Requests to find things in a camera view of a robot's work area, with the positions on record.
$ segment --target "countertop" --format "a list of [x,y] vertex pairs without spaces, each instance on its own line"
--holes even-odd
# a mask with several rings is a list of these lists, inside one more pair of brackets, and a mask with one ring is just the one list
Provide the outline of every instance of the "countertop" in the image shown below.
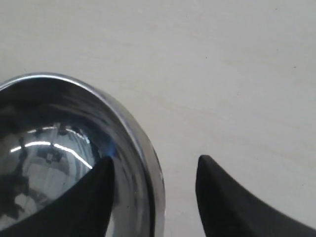
[[73,76],[122,102],[151,139],[165,236],[203,236],[198,157],[316,227],[316,2],[0,2],[0,80]]

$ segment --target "metal bowl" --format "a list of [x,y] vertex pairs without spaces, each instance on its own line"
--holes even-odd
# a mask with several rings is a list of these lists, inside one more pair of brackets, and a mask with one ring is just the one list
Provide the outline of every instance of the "metal bowl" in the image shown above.
[[163,236],[161,168],[148,137],[118,101],[64,75],[29,74],[5,82],[0,233],[53,205],[104,159],[113,162],[115,173],[106,236]]

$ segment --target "black plastic piece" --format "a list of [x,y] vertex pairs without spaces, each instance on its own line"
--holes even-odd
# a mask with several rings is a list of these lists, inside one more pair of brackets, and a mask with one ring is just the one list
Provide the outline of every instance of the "black plastic piece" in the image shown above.
[[0,237],[104,237],[114,196],[114,166],[101,159],[56,201],[0,232]]
[[316,237],[316,230],[259,200],[210,156],[198,160],[196,195],[207,237]]

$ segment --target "stainless steel bowl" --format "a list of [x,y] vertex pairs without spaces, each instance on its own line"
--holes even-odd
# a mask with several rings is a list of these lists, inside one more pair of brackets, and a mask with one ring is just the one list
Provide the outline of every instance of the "stainless steel bowl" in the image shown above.
[[106,236],[163,236],[161,168],[148,137],[118,101],[64,75],[28,74],[5,82],[0,179],[15,178],[0,197],[0,231],[52,205],[109,158],[115,192]]

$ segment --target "white table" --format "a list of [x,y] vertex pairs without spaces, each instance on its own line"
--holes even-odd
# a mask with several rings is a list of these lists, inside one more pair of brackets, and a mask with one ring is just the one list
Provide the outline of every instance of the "white table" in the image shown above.
[[316,2],[2,0],[0,78],[56,72],[121,101],[153,142],[166,237],[203,236],[201,154],[316,227]]

